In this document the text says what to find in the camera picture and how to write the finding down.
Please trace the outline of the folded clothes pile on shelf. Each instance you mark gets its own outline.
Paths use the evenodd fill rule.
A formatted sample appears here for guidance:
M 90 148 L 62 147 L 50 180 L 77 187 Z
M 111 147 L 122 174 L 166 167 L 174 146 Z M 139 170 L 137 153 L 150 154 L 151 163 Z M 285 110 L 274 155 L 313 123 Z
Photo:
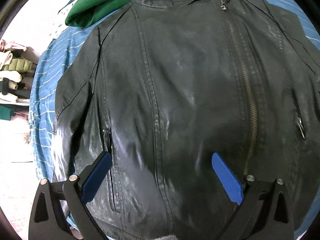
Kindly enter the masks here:
M 29 48 L 1 39 L 1 120 L 27 117 L 37 63 Z

